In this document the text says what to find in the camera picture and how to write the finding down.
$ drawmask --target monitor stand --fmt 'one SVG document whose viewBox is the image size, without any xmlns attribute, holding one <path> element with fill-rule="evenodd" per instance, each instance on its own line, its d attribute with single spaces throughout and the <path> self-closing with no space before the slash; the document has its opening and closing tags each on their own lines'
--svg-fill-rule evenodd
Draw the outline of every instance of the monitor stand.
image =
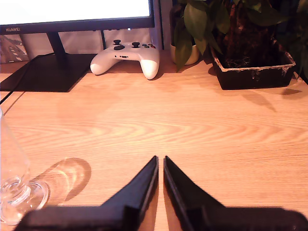
<svg viewBox="0 0 308 231">
<path fill-rule="evenodd" d="M 68 92 L 86 74 L 95 54 L 65 53 L 57 32 L 47 33 L 54 54 L 40 55 L 0 83 L 0 91 Z"/>
</svg>

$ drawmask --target monitor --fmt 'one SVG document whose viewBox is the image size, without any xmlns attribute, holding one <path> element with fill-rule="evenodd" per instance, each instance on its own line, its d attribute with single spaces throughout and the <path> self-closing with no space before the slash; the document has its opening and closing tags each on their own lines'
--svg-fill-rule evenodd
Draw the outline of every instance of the monitor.
<svg viewBox="0 0 308 231">
<path fill-rule="evenodd" d="M 67 54 L 58 32 L 154 27 L 153 0 L 15 0 L 13 4 L 0 0 L 0 7 L 0 35 L 47 33 L 54 51 L 34 58 L 2 81 L 2 91 L 73 88 L 95 54 Z"/>
</svg>

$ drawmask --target wood grain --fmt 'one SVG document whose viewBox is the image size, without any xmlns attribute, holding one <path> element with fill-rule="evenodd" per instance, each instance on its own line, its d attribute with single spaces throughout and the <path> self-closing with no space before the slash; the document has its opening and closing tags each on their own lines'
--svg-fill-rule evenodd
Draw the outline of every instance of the wood grain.
<svg viewBox="0 0 308 231">
<path fill-rule="evenodd" d="M 17 67 L 1 69 L 4 78 Z M 308 217 L 305 83 L 223 91 L 212 64 L 175 70 L 163 51 L 153 81 L 127 61 L 101 76 L 86 74 L 69 93 L 26 92 L 17 100 L 5 117 L 31 161 L 32 178 L 51 185 L 49 203 L 100 205 L 157 155 L 155 230 L 167 231 L 168 155 L 226 206 L 282 206 Z"/>
</svg>

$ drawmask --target cable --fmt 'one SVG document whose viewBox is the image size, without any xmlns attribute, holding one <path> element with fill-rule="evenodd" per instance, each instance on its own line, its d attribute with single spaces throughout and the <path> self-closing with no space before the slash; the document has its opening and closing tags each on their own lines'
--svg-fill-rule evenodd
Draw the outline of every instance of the cable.
<svg viewBox="0 0 308 231">
<path fill-rule="evenodd" d="M 30 60 L 30 62 L 28 62 L 26 65 L 27 67 L 25 68 L 23 74 L 20 76 L 19 80 L 17 81 L 15 87 L 0 101 L 0 105 L 10 96 L 12 95 L 12 93 L 18 88 L 19 84 L 21 83 L 21 80 L 23 80 L 23 78 L 25 77 L 29 67 L 31 66 L 31 63 L 33 63 L 34 60 L 40 58 L 40 57 L 44 57 L 44 56 L 48 56 L 54 53 L 49 53 L 49 54 L 44 54 L 44 55 L 38 55 L 36 56 L 34 59 Z"/>
</svg>

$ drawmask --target glass base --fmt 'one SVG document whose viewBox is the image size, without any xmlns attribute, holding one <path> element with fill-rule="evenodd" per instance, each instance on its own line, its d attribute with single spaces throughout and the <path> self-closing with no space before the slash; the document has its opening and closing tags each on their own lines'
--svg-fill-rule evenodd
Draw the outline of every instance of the glass base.
<svg viewBox="0 0 308 231">
<path fill-rule="evenodd" d="M 1 222 L 6 225 L 17 225 L 30 210 L 41 209 L 47 202 L 49 188 L 42 181 L 30 181 L 21 197 L 14 201 L 1 202 Z"/>
</svg>

